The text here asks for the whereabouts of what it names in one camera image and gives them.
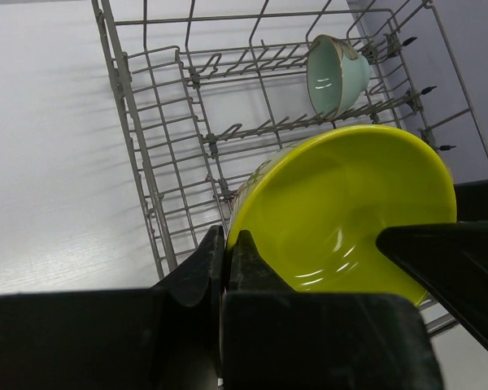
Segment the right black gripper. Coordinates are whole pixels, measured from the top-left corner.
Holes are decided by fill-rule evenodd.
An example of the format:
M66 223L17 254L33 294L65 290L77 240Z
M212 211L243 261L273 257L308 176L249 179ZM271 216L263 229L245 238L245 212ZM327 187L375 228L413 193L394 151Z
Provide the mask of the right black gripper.
M488 180L454 190L463 222L388 227L376 246L488 351Z

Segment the lime green bowl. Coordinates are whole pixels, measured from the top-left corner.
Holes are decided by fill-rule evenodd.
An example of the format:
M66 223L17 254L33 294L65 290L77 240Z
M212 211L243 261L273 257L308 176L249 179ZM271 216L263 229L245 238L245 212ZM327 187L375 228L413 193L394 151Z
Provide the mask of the lime green bowl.
M301 293L391 293L419 305L427 291L377 246L386 228L457 220L454 181L424 141L361 124L287 145L234 199L226 244L247 231L260 257Z

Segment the celadon green ceramic bowl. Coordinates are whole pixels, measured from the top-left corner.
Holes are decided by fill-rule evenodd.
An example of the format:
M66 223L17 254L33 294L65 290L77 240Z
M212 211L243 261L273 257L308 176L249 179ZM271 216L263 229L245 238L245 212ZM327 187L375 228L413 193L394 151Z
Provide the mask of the celadon green ceramic bowl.
M314 111L334 120L351 109L368 87L368 60L345 40L317 36L307 56L307 90Z

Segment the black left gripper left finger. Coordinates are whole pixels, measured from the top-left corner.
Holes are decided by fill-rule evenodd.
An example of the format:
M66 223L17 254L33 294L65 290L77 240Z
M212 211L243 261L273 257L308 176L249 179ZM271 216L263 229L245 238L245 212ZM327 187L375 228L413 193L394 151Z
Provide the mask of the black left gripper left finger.
M150 288L0 296L0 389L215 389L224 231Z

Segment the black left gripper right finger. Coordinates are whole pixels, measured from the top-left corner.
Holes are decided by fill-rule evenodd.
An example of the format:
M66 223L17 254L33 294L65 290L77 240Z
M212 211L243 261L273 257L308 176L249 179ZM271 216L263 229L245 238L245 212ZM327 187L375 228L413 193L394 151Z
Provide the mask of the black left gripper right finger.
M227 389L440 389L422 317L392 294L295 292L242 231L222 309Z

